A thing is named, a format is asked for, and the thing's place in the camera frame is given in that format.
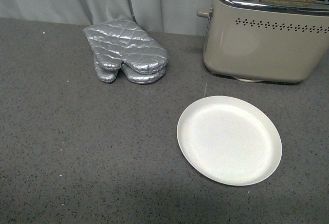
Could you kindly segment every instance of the white plate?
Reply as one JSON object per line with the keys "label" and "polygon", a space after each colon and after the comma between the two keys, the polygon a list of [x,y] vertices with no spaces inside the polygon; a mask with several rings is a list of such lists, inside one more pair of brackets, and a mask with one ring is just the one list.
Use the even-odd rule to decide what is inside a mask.
{"label": "white plate", "polygon": [[281,139],[270,119],[232,97],[206,97],[188,106],[179,118],[177,139],[195,169],[228,185],[265,180],[282,155]]}

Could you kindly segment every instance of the plate rim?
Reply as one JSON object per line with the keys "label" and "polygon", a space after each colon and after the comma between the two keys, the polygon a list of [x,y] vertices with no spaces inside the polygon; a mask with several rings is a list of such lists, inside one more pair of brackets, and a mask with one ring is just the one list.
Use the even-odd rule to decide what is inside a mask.
{"label": "plate rim", "polygon": [[[201,172],[192,162],[191,160],[189,159],[189,157],[186,155],[185,153],[185,150],[183,150],[183,147],[182,147],[182,142],[179,140],[179,129],[180,127],[182,126],[182,119],[184,118],[184,115],[188,112],[189,109],[191,109],[194,105],[196,105],[198,102],[202,102],[202,101],[205,101],[205,99],[227,99],[227,100],[232,100],[232,101],[235,101],[235,102],[241,102],[251,108],[253,108],[254,110],[256,110],[258,112],[259,115],[262,115],[265,119],[267,119],[267,121],[270,122],[270,125],[274,128],[275,130],[275,133],[276,133],[276,136],[277,136],[277,139],[278,139],[278,144],[280,145],[279,146],[279,151],[280,151],[280,156],[278,158],[278,161],[275,162],[273,165],[274,165],[274,168],[273,170],[269,173],[269,174],[266,174],[266,176],[262,177],[260,180],[255,180],[254,182],[252,183],[235,183],[235,184],[232,184],[232,183],[226,183],[226,182],[222,182],[220,180],[217,180],[215,179],[214,177],[210,176],[210,175],[207,175],[203,172]],[[177,129],[176,129],[176,135],[177,135],[177,141],[178,141],[178,145],[179,145],[179,148],[181,150],[181,152],[183,153],[184,157],[186,158],[186,160],[193,166],[194,169],[196,169],[199,173],[201,173],[203,176],[215,181],[215,182],[218,182],[218,183],[221,183],[221,184],[225,184],[225,185],[231,185],[231,186],[248,186],[248,185],[253,185],[253,184],[257,184],[257,183],[260,183],[264,180],[266,180],[268,177],[270,177],[276,170],[277,168],[279,167],[279,164],[281,162],[281,159],[282,159],[282,141],[281,141],[281,137],[280,137],[280,134],[276,128],[276,126],[273,124],[273,122],[270,120],[270,118],[264,113],[262,112],[259,108],[257,108],[256,106],[252,105],[251,103],[249,102],[246,102],[242,99],[239,99],[239,98],[235,98],[235,97],[230,97],[230,96],[209,96],[209,97],[204,97],[204,98],[201,98],[201,99],[198,99],[196,101],[194,101],[193,103],[191,103],[188,107],[186,107],[184,109],[184,111],[182,112],[182,114],[180,115],[179,117],[179,120],[178,120],[178,123],[177,123]]]}

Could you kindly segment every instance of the silver oven mitt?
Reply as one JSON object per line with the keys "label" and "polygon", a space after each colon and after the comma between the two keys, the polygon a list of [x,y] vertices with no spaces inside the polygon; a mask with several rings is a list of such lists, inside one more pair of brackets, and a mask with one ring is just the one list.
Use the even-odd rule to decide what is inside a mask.
{"label": "silver oven mitt", "polygon": [[165,73],[166,69],[163,67],[160,71],[153,73],[153,74],[140,74],[133,71],[130,67],[126,64],[121,65],[121,70],[127,77],[130,82],[135,84],[151,84],[155,81],[159,80]]}
{"label": "silver oven mitt", "polygon": [[83,31],[104,70],[118,70],[125,63],[134,72],[154,74],[168,62],[167,51],[131,18],[92,25]]}
{"label": "silver oven mitt", "polygon": [[119,70],[107,71],[107,70],[104,70],[103,68],[101,68],[97,61],[96,55],[94,55],[94,67],[95,67],[95,71],[96,71],[98,79],[104,83],[113,82],[116,79],[118,71],[119,71]]}

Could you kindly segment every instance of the countertop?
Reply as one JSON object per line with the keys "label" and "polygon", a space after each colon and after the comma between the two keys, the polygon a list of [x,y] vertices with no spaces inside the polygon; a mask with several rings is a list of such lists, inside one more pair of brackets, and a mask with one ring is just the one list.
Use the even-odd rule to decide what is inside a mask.
{"label": "countertop", "polygon": [[[98,80],[84,26],[0,19],[1,223],[328,223],[329,54],[299,84],[245,83],[203,63],[204,37],[150,32],[166,74]],[[263,111],[282,141],[266,180],[228,186],[176,137],[208,96]]]}

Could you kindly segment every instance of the beige toaster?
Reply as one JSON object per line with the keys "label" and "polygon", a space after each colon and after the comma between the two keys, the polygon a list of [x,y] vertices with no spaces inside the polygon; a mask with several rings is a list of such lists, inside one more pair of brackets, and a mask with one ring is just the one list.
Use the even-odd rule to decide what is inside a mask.
{"label": "beige toaster", "polygon": [[197,15],[209,20],[206,67],[242,81],[298,83],[329,49],[328,0],[213,0]]}

